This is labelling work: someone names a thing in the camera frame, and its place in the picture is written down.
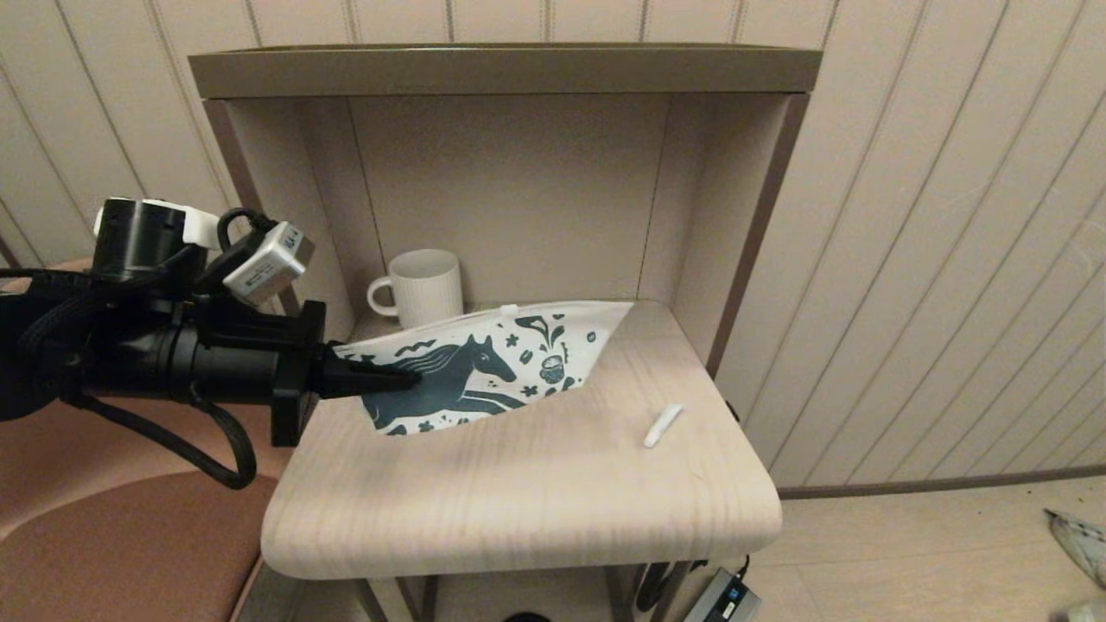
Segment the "grey power adapter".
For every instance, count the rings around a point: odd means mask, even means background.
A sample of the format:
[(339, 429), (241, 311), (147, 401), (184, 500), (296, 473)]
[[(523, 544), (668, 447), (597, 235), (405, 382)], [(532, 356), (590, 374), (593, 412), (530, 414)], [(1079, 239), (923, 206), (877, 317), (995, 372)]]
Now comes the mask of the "grey power adapter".
[(735, 571), (719, 568), (680, 622), (755, 622), (762, 599), (747, 585), (751, 556)]

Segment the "white horse-print zip pouch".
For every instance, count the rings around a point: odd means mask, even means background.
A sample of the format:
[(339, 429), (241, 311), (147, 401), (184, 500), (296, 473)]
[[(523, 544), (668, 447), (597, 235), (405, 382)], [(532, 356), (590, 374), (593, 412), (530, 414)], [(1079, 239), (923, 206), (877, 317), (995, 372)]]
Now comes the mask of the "white horse-print zip pouch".
[(336, 350), (419, 383), (362, 397), (383, 435), (444, 431), (583, 386), (629, 301), (501, 305)]

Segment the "white ribbed mug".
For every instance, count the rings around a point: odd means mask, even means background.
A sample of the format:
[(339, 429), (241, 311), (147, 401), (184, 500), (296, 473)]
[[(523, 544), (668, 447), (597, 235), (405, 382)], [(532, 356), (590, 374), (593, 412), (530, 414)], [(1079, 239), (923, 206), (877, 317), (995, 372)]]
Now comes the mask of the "white ribbed mug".
[(465, 314), (459, 258), (451, 251), (419, 249), (395, 256), (386, 274), (372, 281), (371, 311), (397, 320), (403, 330)]

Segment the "brown upholstered chair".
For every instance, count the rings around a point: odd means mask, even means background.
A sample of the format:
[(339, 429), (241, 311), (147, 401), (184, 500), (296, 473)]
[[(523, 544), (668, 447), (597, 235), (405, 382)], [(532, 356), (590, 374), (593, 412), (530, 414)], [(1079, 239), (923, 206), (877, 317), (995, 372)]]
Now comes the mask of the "brown upholstered chair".
[(230, 413), (257, 457), (241, 491), (87, 410), (0, 422), (0, 622), (233, 622), (291, 450), (267, 407)]

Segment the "white speckled floor bag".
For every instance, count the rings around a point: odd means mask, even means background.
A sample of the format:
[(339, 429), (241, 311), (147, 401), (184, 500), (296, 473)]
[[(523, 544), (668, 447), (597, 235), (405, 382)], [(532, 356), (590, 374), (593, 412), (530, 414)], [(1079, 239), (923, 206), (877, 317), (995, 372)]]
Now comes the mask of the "white speckled floor bag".
[(1048, 622), (1106, 622), (1106, 526), (1047, 508), (1043, 512), (1056, 543), (1100, 590), (1093, 599), (1053, 612)]

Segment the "light wood nightstand shelf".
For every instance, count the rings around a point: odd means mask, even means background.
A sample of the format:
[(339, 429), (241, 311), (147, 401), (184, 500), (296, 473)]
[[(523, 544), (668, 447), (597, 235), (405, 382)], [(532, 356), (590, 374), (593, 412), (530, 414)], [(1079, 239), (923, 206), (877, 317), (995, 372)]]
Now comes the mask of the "light wood nightstand shelf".
[[(404, 251), (460, 257), (467, 304), (626, 299), (564, 397), (387, 440), (321, 403), (262, 532), (281, 574), (352, 580), (371, 622), (431, 622), (439, 580), (628, 576), (778, 539), (778, 487), (714, 385), (822, 55), (732, 44), (269, 46), (188, 60), (242, 205), (316, 243), (279, 296), (363, 339), (362, 296)], [(667, 404), (684, 404), (654, 448)]]

